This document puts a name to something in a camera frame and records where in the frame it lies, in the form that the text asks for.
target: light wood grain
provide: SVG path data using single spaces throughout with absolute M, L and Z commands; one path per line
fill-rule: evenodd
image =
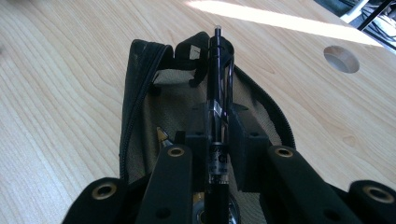
M 215 24 L 326 181 L 396 189 L 396 57 L 310 0 L 229 4 L 240 13 L 187 1 L 0 0 L 0 223 L 59 223 L 89 183 L 119 176 L 132 40 L 175 46 Z M 329 66 L 332 45 L 360 70 Z

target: wooden table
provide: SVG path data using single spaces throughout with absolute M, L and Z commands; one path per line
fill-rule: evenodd
M 215 24 L 326 181 L 396 189 L 396 57 L 313 1 L 0 0 L 0 223 L 60 223 L 89 183 L 119 176 L 132 40 L 175 46 Z M 331 67 L 329 46 L 358 72 Z

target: black zipper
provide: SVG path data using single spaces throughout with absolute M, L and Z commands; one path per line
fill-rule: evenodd
M 137 100 L 135 101 L 134 105 L 132 105 L 132 115 L 129 118 L 129 122 L 128 123 L 128 127 L 126 129 L 126 133 L 124 135 L 124 139 L 122 139 L 122 148 L 120 151 L 120 179 L 124 179 L 125 178 L 129 178 L 129 176 L 125 176 L 125 162 L 126 162 L 126 153 L 127 153 L 127 149 L 129 146 L 129 142 L 130 142 L 130 138 L 131 134 L 132 134 L 132 128 L 134 127 L 134 122 L 136 120 L 136 114 L 137 112 L 141 109 L 143 101 L 148 93 L 149 90 L 149 84 L 151 83 L 152 79 L 154 79 L 155 76 L 155 72 L 157 71 L 158 65 L 160 64 L 161 59 L 163 58 L 163 55 L 165 54 L 166 50 L 169 48 L 170 46 L 168 45 L 164 45 L 163 47 L 160 47 L 159 49 L 157 49 L 157 53 L 152 53 L 152 55 L 155 55 L 154 60 L 151 62 L 151 64 L 149 65 L 149 70 L 147 71 L 147 76 L 146 79 L 140 89 L 140 92 L 137 94 Z M 149 57 L 142 57 L 142 61 L 145 61 L 149 58 L 152 58 L 152 56 Z
M 271 121 L 275 125 L 276 132 L 280 136 L 282 145 L 287 146 L 287 147 L 296 148 L 294 136 L 293 136 L 293 132 L 291 130 L 290 124 L 289 124 L 288 120 L 286 119 L 285 114 L 282 112 L 282 110 L 280 109 L 279 105 L 277 105 L 275 100 L 265 90 L 263 90 L 262 87 L 260 87 L 253 79 L 251 79 L 251 77 L 249 77 L 244 71 L 242 71 L 238 66 L 234 67 L 234 71 L 238 76 L 241 75 L 240 76 L 241 78 L 246 79 L 248 81 L 248 84 L 253 86 L 253 88 L 255 88 L 255 91 L 258 91 L 260 93 L 260 95 L 262 95 L 262 97 L 264 97 L 265 100 L 267 100 L 270 103 L 270 105 L 264 105 L 261 102 L 262 106 L 264 106 L 264 108 L 267 110 Z M 275 113 L 270 113 L 268 111 L 268 108 L 270 108 L 270 106 L 271 106 L 271 108 L 273 108 L 275 110 Z M 279 116 L 280 121 L 277 121 L 277 119 L 274 119 L 274 116 Z

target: brass grommet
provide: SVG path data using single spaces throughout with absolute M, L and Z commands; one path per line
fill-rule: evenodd
M 172 147 L 168 150 L 168 155 L 171 157 L 179 157 L 184 154 L 184 150 L 181 147 Z
M 117 186 L 112 182 L 106 182 L 92 191 L 92 197 L 95 200 L 103 200 L 111 197 L 117 191 Z
M 292 151 L 290 151 L 289 149 L 283 148 L 283 147 L 277 148 L 275 150 L 275 153 L 278 156 L 286 157 L 286 158 L 289 158 L 289 157 L 293 156 L 293 152 Z
M 363 191 L 370 198 L 381 203 L 394 203 L 395 201 L 394 197 L 391 194 L 389 194 L 387 191 L 384 191 L 374 186 L 365 186 L 363 187 Z

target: black pouch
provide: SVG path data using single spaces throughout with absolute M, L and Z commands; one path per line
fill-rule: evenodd
M 208 40 L 208 34 L 201 32 L 178 44 L 175 52 L 169 45 L 132 43 L 120 139 L 120 178 L 128 184 L 152 172 L 159 153 L 157 127 L 175 136 L 194 119 L 191 109 L 206 101 Z M 269 145 L 295 148 L 291 128 L 275 101 L 240 68 L 233 71 L 233 102 L 249 109 L 249 122 L 266 132 Z M 234 172 L 243 175 L 235 167 Z M 258 193 L 238 193 L 232 177 L 230 191 L 244 222 L 263 222 Z

